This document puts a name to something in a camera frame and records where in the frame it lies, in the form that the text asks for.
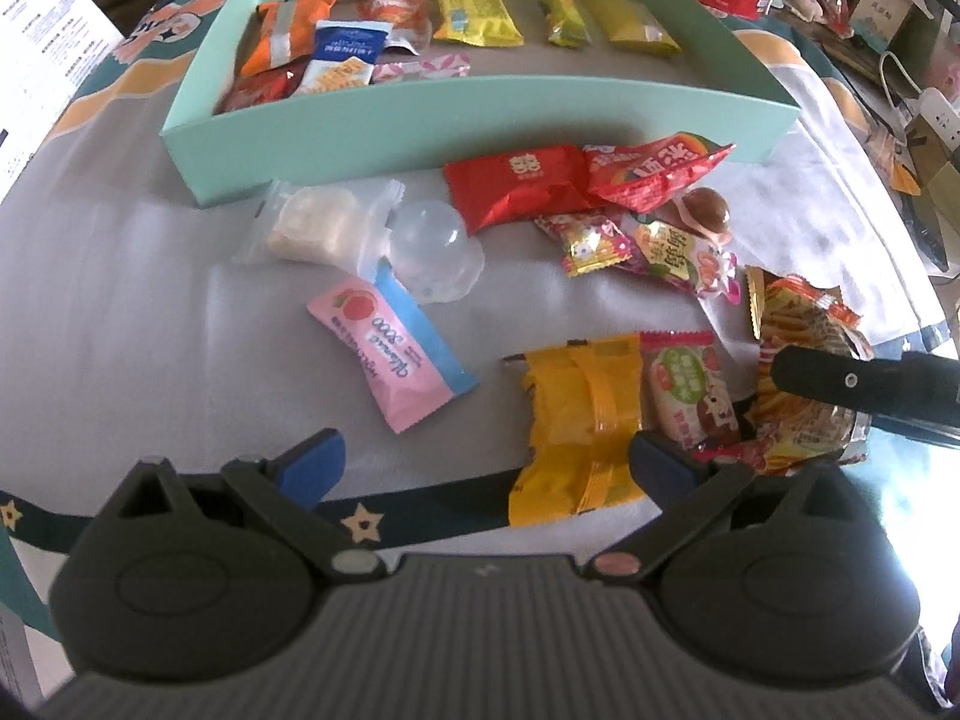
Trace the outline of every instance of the yellow star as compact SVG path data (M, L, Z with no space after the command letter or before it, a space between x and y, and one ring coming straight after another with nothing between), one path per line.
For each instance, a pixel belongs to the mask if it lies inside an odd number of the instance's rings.
M5 506L0 506L0 519L3 520L4 527L11 531L16 531L16 522L23 517L23 512L16 510L16 501L7 501Z
M353 513L353 517L347 517L340 522L347 526L353 538L353 543L359 544L361 541L380 541L380 533L376 526L379 525L381 519L383 519L383 514L368 512L362 503L358 503L357 511Z

